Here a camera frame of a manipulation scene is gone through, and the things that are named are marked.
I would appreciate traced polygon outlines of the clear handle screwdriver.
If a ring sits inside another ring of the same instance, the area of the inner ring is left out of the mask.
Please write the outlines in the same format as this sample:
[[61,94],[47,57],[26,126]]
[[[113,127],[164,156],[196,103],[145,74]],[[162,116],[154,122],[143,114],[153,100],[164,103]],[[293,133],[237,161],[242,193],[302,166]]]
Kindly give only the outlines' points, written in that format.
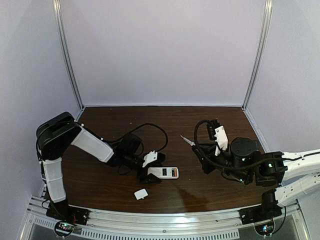
[[184,136],[182,136],[182,135],[180,135],[180,137],[181,137],[188,145],[190,145],[190,146],[192,146],[192,147],[196,145],[192,140],[190,140],[190,139],[188,139],[188,138],[186,138],[186,137],[184,137]]

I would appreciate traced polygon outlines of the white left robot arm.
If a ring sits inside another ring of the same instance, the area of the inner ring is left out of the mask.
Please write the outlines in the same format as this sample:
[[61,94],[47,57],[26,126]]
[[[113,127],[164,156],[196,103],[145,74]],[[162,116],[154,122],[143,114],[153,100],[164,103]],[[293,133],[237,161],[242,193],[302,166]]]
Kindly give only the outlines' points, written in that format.
[[144,123],[117,139],[106,140],[67,111],[38,126],[35,148],[50,200],[55,204],[67,200],[62,161],[71,157],[72,150],[79,150],[86,157],[112,168],[124,166],[134,170],[140,183],[161,183],[161,178],[151,172],[151,168],[162,167],[165,155],[160,149],[145,152],[143,140],[135,134],[147,126],[157,127]]

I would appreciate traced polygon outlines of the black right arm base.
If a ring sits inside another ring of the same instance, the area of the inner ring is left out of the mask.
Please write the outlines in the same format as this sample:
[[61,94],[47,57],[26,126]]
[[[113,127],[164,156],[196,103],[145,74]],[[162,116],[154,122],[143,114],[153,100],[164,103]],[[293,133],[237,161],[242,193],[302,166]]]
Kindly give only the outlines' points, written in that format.
[[282,208],[276,203],[262,203],[257,206],[242,208],[239,211],[243,225],[270,220],[282,215]]

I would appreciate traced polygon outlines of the white battery cover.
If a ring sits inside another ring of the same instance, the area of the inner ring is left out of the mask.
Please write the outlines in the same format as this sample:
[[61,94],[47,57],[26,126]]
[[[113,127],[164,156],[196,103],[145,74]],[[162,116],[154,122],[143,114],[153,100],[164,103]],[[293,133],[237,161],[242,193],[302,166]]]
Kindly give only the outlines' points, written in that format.
[[145,188],[134,192],[134,196],[135,196],[137,201],[146,198],[148,195],[149,194],[148,194],[148,192],[147,192],[147,190]]

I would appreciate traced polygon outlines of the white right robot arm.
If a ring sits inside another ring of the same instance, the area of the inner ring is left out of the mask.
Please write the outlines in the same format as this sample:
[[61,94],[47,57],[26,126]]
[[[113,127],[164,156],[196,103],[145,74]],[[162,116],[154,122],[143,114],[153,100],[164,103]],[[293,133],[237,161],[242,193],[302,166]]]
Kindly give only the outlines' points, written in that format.
[[319,190],[320,151],[259,151],[258,143],[244,137],[230,145],[216,139],[212,144],[186,140],[199,159],[202,170],[209,174],[219,170],[228,180],[249,185],[270,187],[262,194],[259,209],[278,210],[294,200]]

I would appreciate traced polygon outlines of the white remote control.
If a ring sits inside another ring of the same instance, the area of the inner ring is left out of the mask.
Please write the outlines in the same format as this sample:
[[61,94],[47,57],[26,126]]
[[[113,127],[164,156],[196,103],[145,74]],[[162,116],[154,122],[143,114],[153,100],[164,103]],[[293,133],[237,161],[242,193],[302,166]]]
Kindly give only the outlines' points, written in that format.
[[153,174],[161,180],[176,180],[172,177],[172,168],[177,167],[149,167],[147,173]]

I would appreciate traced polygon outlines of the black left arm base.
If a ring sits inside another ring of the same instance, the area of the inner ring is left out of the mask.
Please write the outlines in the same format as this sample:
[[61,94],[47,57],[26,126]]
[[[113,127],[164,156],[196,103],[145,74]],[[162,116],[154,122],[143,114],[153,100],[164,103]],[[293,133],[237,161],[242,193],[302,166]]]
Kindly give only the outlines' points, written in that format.
[[46,216],[69,224],[85,226],[88,221],[89,210],[69,205],[51,204],[46,211]]

